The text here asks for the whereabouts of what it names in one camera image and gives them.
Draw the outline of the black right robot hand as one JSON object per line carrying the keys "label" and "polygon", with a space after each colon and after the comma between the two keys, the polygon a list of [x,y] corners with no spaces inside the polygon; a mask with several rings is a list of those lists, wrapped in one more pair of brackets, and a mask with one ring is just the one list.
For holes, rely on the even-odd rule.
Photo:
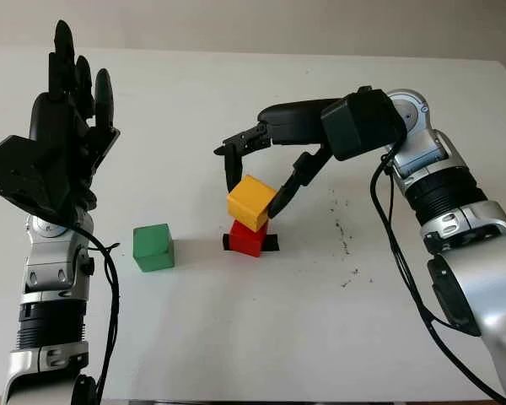
{"label": "black right robot hand", "polygon": [[303,152],[293,164],[293,172],[267,206],[269,218],[277,216],[302,186],[308,186],[333,156],[321,122],[321,112],[334,99],[304,100],[272,105],[257,116],[257,124],[223,140],[214,150],[224,160],[227,189],[241,181],[242,158],[272,145],[318,144],[315,154]]}

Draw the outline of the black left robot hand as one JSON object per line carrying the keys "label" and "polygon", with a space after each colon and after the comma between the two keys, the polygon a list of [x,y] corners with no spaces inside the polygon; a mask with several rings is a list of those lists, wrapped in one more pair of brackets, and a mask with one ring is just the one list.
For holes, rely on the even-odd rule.
{"label": "black left robot hand", "polygon": [[69,25],[58,20],[48,90],[36,98],[30,121],[30,139],[50,150],[58,166],[50,209],[96,208],[92,180],[119,136],[108,70],[101,68],[93,77],[88,59],[75,54]]}

